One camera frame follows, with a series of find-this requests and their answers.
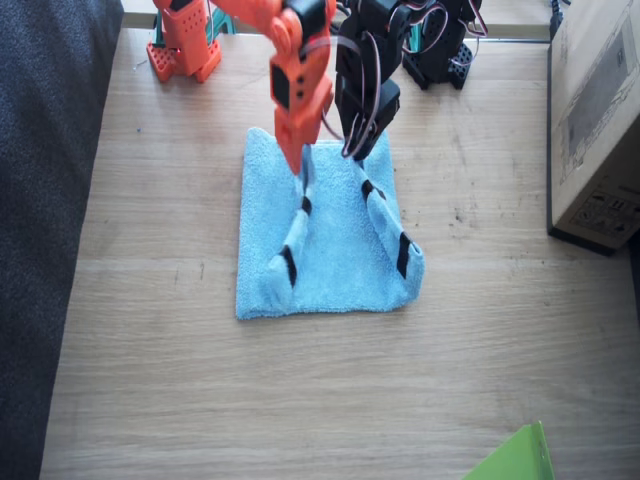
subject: black fabric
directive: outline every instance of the black fabric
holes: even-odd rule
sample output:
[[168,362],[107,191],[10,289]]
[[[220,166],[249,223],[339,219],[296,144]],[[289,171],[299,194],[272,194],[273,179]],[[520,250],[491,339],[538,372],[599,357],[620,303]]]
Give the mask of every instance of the black fabric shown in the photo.
[[396,264],[402,278],[407,278],[407,264],[409,263],[410,245],[411,240],[406,233],[402,232],[400,234],[400,248],[398,249],[398,263]]
[[0,478],[39,476],[119,0],[0,9]]
[[365,203],[367,202],[367,198],[369,198],[369,194],[373,192],[373,185],[369,180],[365,180],[362,182],[362,196],[364,197]]
[[311,215],[311,200],[309,200],[309,197],[302,197],[302,210],[304,210],[307,215]]
[[291,287],[295,287],[298,270],[296,269],[296,263],[293,261],[293,255],[291,254],[289,245],[284,246],[280,255],[282,255],[284,261],[287,262],[287,270],[289,271],[289,282],[291,282]]

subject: green paper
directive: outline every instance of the green paper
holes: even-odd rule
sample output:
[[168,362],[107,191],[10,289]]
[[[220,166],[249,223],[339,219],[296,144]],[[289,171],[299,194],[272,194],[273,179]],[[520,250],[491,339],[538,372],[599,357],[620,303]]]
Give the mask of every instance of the green paper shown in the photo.
[[542,423],[526,425],[469,473],[465,480],[554,480]]

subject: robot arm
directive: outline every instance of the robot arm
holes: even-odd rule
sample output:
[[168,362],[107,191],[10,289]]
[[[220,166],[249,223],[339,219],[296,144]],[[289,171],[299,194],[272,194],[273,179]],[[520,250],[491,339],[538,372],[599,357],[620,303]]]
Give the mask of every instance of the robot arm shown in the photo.
[[[192,1],[154,0],[164,11],[179,10]],[[302,149],[315,143],[323,114],[333,100],[325,71],[327,46],[300,55],[301,47],[329,37],[336,0],[212,0],[228,15],[256,28],[276,48],[270,60],[271,98],[276,103],[275,134],[291,171],[300,172]]]

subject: blue towel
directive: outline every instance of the blue towel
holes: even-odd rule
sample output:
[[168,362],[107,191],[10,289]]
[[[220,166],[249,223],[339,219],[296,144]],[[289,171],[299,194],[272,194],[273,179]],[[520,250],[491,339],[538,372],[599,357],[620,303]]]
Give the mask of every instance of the blue towel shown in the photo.
[[236,315],[387,312],[415,300],[425,260],[404,232],[383,134],[363,162],[307,147],[291,175],[276,140],[247,134]]

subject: wood grain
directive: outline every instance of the wood grain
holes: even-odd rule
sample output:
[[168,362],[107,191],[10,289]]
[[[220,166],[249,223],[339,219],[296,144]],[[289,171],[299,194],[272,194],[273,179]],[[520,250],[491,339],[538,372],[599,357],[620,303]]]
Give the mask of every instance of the wood grain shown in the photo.
[[223,37],[204,85],[160,85],[136,67],[147,36],[116,53],[42,478],[455,479],[536,420],[557,478],[637,478],[628,255],[545,232],[545,46],[483,45],[462,92],[395,74],[416,303],[240,323],[242,155],[248,128],[273,131],[272,47]]
[[[153,28],[157,10],[152,0],[122,0],[122,6],[123,27]],[[481,13],[491,38],[549,40],[549,0],[484,0]],[[242,22],[237,26],[243,33],[255,31]]]

